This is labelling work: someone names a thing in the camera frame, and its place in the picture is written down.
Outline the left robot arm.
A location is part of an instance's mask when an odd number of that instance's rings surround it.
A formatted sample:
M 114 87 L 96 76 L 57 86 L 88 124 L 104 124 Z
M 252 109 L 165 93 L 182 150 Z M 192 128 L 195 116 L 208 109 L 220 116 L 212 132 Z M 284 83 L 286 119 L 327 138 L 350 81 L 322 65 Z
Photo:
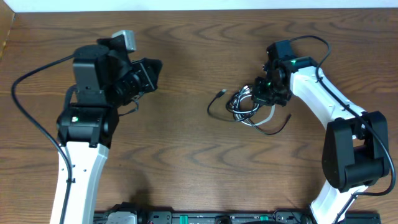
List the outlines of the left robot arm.
M 135 43 L 124 34 L 99 39 L 73 54 L 75 86 L 57 118 L 58 180 L 51 223 L 92 223 L 103 167 L 119 123 L 118 108 L 157 89 L 159 59 L 130 60 Z

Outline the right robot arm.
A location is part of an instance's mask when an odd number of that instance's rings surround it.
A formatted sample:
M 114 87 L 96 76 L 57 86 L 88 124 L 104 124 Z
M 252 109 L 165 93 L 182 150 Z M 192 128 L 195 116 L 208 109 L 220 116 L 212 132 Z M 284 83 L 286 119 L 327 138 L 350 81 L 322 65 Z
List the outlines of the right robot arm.
M 291 40 L 267 48 L 265 77 L 257 77 L 252 99 L 260 105 L 285 106 L 292 96 L 300 98 L 324 126 L 322 170 L 326 181 L 311 203 L 313 223 L 339 223 L 360 195 L 380 178 L 396 172 L 389 155 L 387 121 L 379 112 L 367 112 L 347 99 L 325 76 L 311 57 L 294 54 Z

